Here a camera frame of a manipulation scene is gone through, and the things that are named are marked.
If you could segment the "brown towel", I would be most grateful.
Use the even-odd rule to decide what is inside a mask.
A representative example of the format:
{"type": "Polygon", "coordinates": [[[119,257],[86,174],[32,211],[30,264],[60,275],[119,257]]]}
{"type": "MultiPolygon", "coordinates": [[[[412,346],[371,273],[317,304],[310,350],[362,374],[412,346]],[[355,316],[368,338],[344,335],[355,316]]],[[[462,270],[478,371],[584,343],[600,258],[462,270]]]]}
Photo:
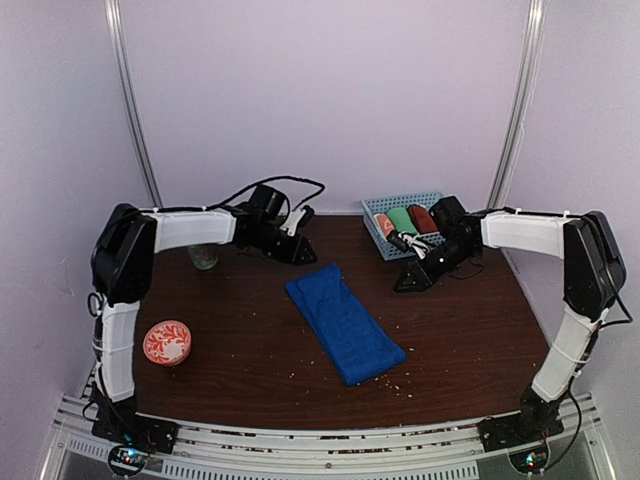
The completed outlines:
{"type": "Polygon", "coordinates": [[[432,234],[438,231],[431,214],[423,205],[410,205],[407,212],[412,224],[420,234],[432,234]]]}

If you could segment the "light blue plastic basket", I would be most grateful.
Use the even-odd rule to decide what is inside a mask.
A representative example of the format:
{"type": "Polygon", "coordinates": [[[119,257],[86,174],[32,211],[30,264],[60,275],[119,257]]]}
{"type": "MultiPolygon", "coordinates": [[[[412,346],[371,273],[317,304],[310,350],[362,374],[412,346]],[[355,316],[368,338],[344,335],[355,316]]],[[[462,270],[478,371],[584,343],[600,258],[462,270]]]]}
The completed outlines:
{"type": "Polygon", "coordinates": [[[385,261],[409,258],[415,256],[416,252],[412,249],[407,252],[402,252],[388,242],[386,235],[383,233],[383,229],[378,222],[377,216],[380,214],[386,214],[387,211],[392,208],[408,208],[412,205],[420,205],[428,210],[443,197],[444,194],[442,192],[432,191],[386,196],[361,201],[364,225],[374,241],[380,255],[385,261]]]}

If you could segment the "blue towel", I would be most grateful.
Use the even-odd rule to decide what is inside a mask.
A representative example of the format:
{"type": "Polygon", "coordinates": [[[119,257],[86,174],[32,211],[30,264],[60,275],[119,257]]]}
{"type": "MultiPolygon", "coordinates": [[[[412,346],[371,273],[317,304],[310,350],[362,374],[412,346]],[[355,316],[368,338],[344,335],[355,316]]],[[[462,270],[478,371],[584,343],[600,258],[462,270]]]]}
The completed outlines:
{"type": "Polygon", "coordinates": [[[337,265],[290,280],[285,290],[346,386],[375,378],[407,359],[353,294],[337,265]]]}

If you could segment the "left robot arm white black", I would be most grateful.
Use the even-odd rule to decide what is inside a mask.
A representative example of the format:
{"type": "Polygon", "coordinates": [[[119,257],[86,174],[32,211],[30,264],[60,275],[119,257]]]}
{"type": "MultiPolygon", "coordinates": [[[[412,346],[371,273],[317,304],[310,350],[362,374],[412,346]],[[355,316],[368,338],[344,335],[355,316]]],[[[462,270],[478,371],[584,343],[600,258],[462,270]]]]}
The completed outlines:
{"type": "Polygon", "coordinates": [[[92,284],[103,301],[97,350],[101,393],[115,404],[134,398],[134,331],[156,254],[192,245],[234,244],[284,264],[308,265],[317,256],[299,230],[313,216],[308,205],[293,210],[283,224],[247,202],[218,209],[117,205],[91,257],[92,284]]]}

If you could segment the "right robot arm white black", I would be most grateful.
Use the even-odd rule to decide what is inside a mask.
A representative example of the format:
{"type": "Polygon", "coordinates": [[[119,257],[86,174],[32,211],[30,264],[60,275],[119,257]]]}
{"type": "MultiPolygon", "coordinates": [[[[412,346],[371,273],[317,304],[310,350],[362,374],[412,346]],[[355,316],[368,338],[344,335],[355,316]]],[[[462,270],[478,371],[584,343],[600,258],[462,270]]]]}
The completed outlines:
{"type": "Polygon", "coordinates": [[[535,440],[551,424],[551,409],[569,392],[587,361],[597,332],[608,326],[611,307],[627,273],[604,212],[551,214],[503,208],[467,212],[445,198],[433,209],[444,242],[410,260],[394,285],[397,293],[423,292],[483,249],[515,249],[558,258],[563,263],[563,319],[540,370],[521,397],[512,430],[535,440]]]}

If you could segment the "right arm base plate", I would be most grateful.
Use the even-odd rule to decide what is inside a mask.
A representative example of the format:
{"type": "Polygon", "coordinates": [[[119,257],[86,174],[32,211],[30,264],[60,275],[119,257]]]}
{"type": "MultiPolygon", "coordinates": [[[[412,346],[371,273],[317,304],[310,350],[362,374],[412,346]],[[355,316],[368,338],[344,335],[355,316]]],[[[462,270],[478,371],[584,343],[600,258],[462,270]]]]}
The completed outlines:
{"type": "Polygon", "coordinates": [[[477,424],[479,438],[485,452],[510,449],[532,442],[540,442],[548,436],[564,432],[560,419],[552,419],[546,426],[525,426],[520,413],[502,417],[486,417],[477,424]]]}

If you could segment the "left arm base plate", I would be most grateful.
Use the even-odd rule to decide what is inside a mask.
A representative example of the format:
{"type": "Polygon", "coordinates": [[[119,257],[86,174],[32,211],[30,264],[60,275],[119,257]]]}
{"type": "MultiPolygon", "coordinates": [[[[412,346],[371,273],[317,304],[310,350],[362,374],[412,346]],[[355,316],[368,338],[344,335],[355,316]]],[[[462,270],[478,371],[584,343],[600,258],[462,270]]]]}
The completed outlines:
{"type": "Polygon", "coordinates": [[[179,426],[168,420],[126,416],[112,409],[100,409],[91,428],[93,436],[118,444],[133,446],[149,453],[171,454],[179,426]]]}

